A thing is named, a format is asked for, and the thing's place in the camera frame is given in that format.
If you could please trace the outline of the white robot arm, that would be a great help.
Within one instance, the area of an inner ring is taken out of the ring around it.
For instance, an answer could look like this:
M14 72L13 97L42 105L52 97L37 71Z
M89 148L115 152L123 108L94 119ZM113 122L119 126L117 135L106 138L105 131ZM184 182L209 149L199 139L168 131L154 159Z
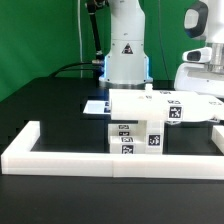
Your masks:
M109 0L111 48L101 85L138 87L152 80L144 52L145 14L139 0ZM224 0L197 0L185 12L184 29L205 46L182 55L174 88L224 98Z

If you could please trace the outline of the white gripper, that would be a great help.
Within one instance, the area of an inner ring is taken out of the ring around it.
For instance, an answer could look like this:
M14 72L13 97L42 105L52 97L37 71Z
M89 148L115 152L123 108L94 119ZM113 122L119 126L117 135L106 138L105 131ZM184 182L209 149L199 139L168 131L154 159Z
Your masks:
M174 89L224 98L224 74L209 72L204 64L182 63L177 69Z

